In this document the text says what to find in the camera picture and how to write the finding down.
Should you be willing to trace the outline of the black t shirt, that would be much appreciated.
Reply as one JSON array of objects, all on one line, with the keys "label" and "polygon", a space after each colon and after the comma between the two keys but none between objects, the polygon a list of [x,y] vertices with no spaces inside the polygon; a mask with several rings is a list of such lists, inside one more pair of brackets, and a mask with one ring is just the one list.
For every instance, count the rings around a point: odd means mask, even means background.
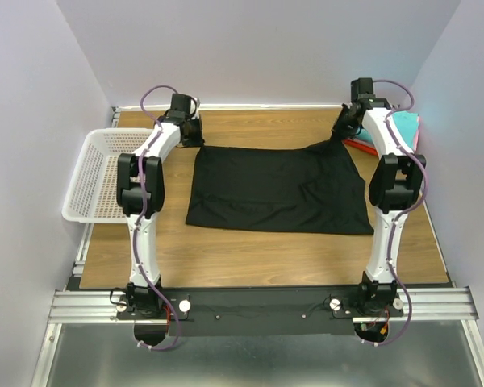
[{"label": "black t shirt", "polygon": [[242,231],[372,235],[365,182],[340,141],[289,150],[202,147],[186,224]]}]

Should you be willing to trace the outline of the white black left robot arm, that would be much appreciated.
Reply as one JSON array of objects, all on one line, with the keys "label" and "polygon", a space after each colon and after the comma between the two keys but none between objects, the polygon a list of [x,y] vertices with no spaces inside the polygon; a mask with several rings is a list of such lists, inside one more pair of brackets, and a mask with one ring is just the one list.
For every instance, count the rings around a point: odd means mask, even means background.
[{"label": "white black left robot arm", "polygon": [[163,163],[170,152],[201,147],[202,122],[196,98],[173,93],[165,113],[142,145],[117,161],[116,201],[127,220],[131,242],[131,273],[126,288],[131,312],[159,317],[169,309],[162,296],[156,259],[156,221],[165,201]]}]

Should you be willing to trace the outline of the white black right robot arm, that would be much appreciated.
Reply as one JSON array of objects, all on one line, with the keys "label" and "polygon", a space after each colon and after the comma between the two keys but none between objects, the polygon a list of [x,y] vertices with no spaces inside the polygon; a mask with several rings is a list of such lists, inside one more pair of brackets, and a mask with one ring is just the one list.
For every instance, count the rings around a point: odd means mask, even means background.
[{"label": "white black right robot arm", "polygon": [[376,213],[371,257],[352,304],[364,316],[377,316],[397,298],[398,251],[407,217],[424,200],[426,159],[402,137],[393,120],[394,108],[374,93],[378,81],[360,77],[351,81],[350,103],[342,106],[332,128],[336,139],[350,139],[364,129],[378,154],[378,166],[369,183],[369,202]]}]

